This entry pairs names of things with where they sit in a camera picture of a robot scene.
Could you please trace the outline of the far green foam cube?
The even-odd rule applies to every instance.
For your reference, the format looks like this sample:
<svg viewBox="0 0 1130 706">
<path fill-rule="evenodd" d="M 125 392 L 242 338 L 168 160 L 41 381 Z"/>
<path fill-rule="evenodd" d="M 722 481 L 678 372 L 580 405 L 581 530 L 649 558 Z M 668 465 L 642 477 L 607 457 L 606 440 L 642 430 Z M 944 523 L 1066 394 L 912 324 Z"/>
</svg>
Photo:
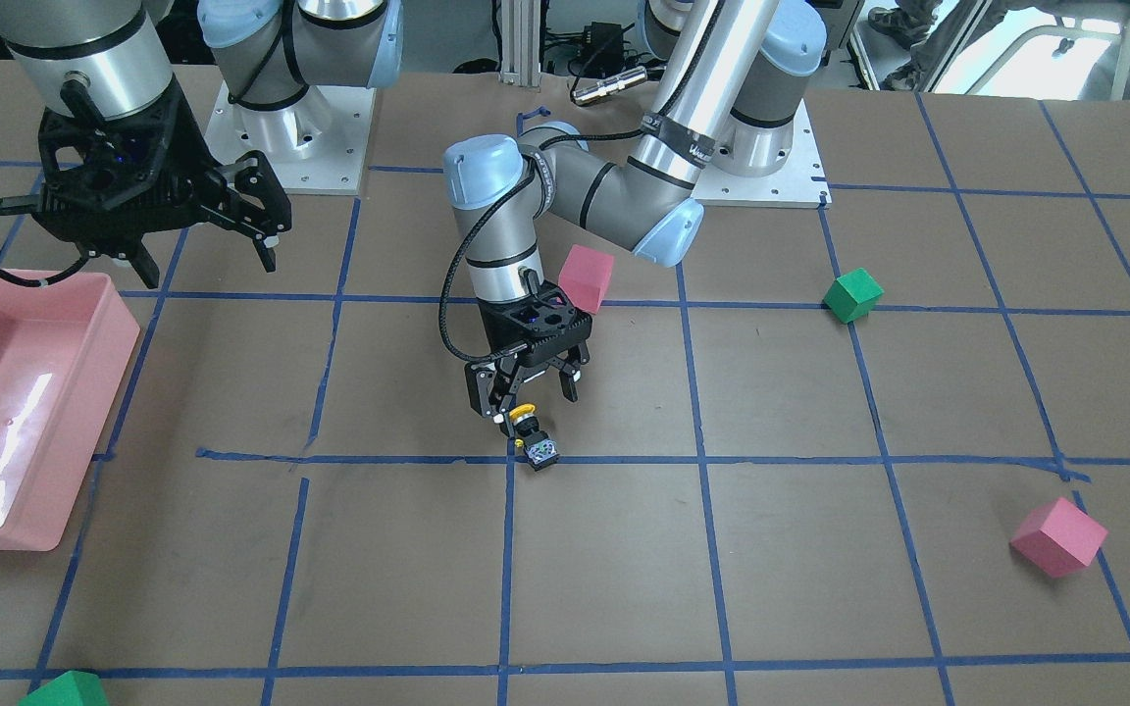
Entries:
<svg viewBox="0 0 1130 706">
<path fill-rule="evenodd" d="M 864 317 L 870 310 L 873 310 L 875 304 L 883 299 L 884 294 L 883 285 L 876 281 L 873 276 L 864 268 L 857 268 L 834 278 L 822 304 L 831 310 L 840 323 L 847 325 L 857 319 Z"/>
</svg>

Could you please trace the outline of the yellow black push button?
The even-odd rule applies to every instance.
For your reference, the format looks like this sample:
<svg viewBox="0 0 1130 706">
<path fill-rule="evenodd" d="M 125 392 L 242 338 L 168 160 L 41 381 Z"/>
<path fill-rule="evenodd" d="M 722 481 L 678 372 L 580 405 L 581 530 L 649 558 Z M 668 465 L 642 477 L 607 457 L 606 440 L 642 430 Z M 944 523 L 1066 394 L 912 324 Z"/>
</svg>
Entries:
<svg viewBox="0 0 1130 706">
<path fill-rule="evenodd" d="M 508 412 L 514 445 L 521 450 L 525 461 L 534 471 L 555 465 L 560 459 L 559 447 L 540 425 L 537 406 L 525 403 Z"/>
</svg>

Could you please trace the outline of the green foam cube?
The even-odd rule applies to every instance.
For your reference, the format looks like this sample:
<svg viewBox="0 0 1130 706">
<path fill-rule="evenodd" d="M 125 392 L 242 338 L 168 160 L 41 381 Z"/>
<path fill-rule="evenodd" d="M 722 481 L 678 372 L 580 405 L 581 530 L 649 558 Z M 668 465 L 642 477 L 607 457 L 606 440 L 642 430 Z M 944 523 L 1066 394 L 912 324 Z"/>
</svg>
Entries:
<svg viewBox="0 0 1130 706">
<path fill-rule="evenodd" d="M 106 688 L 92 672 L 67 671 L 18 701 L 20 706 L 108 706 Z"/>
<path fill-rule="evenodd" d="M 864 268 L 857 268 L 834 278 L 822 304 L 831 310 L 840 323 L 847 325 L 857 319 L 864 317 L 870 310 L 873 310 L 875 304 L 883 299 L 884 294 L 883 285 L 876 281 L 873 276 Z"/>
</svg>

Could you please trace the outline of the pink plastic bin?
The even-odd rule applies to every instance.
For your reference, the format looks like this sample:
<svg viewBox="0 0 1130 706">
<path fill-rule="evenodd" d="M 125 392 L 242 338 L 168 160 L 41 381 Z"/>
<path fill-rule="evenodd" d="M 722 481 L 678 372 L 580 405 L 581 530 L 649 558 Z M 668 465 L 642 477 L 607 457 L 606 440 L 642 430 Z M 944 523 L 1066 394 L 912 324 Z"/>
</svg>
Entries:
<svg viewBox="0 0 1130 706">
<path fill-rule="evenodd" d="M 59 544 L 138 335 L 107 274 L 0 280 L 0 550 Z"/>
</svg>

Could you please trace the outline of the pink foam cube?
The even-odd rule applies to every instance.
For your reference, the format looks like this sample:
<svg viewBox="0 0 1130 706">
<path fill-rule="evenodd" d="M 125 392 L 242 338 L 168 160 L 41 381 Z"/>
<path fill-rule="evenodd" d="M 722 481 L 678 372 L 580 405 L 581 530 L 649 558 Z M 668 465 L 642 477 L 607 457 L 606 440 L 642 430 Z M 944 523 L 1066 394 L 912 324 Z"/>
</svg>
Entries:
<svg viewBox="0 0 1130 706">
<path fill-rule="evenodd" d="M 596 316 L 608 293 L 615 258 L 608 253 L 575 244 L 560 267 L 556 284 L 574 307 Z"/>
<path fill-rule="evenodd" d="M 1032 509 L 1009 544 L 1046 576 L 1058 579 L 1090 567 L 1107 528 L 1063 497 Z"/>
</svg>

